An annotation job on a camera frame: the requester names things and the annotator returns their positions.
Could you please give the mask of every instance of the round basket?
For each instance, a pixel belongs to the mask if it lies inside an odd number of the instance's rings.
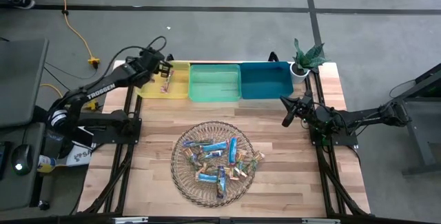
[[[218,199],[216,197],[216,183],[198,182],[195,179],[196,171],[184,155],[183,141],[213,140],[215,143],[226,141],[237,136],[237,148],[247,150],[244,164],[247,165],[254,156],[254,150],[248,138],[236,127],[220,121],[209,121],[198,124],[186,131],[176,143],[172,153],[172,176],[173,182],[181,194],[191,202],[203,207],[220,207],[239,199],[253,182],[254,171],[250,171],[247,178],[240,177],[235,181],[227,175],[227,197]],[[197,154],[199,147],[191,148]],[[218,165],[228,167],[228,150],[222,156],[204,160],[208,167],[213,169]]]

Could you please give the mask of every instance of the white pot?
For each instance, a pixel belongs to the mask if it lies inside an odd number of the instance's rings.
[[[296,64],[292,63],[291,66],[289,67],[289,71],[291,72],[292,83],[295,83],[295,84],[302,83],[305,80],[305,78],[308,76],[309,70],[306,71],[306,73],[304,75],[299,76],[292,70],[292,68],[294,66],[296,66]]]

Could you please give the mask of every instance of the potted plant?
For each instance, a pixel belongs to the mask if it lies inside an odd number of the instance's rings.
[[[302,83],[311,69],[329,60],[320,56],[324,43],[320,46],[313,46],[306,54],[298,47],[297,39],[294,39],[294,45],[297,49],[297,55],[293,57],[294,63],[292,63],[290,67],[291,78],[293,83]]]

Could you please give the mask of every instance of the wooden tabletop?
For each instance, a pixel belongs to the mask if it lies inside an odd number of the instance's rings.
[[[346,108],[335,63],[320,67],[325,102],[337,110]],[[126,88],[109,92],[103,112],[123,108]],[[305,84],[295,85],[293,96],[302,96]],[[189,99],[144,99],[140,142],[135,146],[127,185],[125,216],[253,216],[321,217],[325,206],[315,147],[300,119],[284,128],[286,115],[278,99],[243,100],[234,103],[194,103]],[[259,163],[252,186],[226,207],[199,207],[183,198],[172,182],[170,159],[175,142],[192,126],[205,121],[235,125],[266,155]],[[104,145],[92,155],[79,211],[89,207],[110,177],[115,145]],[[347,147],[336,147],[340,180],[359,206],[369,205],[358,160]],[[334,209],[335,190],[330,186]],[[115,199],[119,185],[115,190]]]

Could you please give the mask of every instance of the concrete floor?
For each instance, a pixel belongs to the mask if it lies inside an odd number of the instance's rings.
[[[62,0],[36,0],[61,4]],[[307,8],[307,0],[68,0],[72,4],[121,6],[232,6]],[[314,0],[317,8],[440,9],[441,0]],[[338,64],[348,110],[376,107],[389,100],[389,90],[414,79],[441,60],[439,15],[317,16],[325,55]],[[271,51],[281,60],[294,55],[294,37],[302,47],[314,44],[309,13],[268,12],[127,12],[71,11],[70,23],[88,40],[105,65],[127,45],[145,45],[158,35],[168,44],[164,53],[175,59],[265,61]],[[93,70],[81,40],[64,24],[59,10],[0,10],[0,37],[11,40],[45,37],[50,40],[47,61],[88,77]],[[135,55],[136,51],[121,55]],[[97,79],[72,78],[52,70],[69,88]],[[53,83],[50,75],[42,83]],[[56,99],[42,88],[37,103],[49,107]],[[404,128],[368,127],[359,138],[362,173],[371,211],[381,217],[418,221],[441,220],[441,175],[403,178],[401,170],[420,164],[416,145]],[[0,212],[0,218],[68,214],[81,191],[85,168],[59,170],[52,208],[47,212]]]

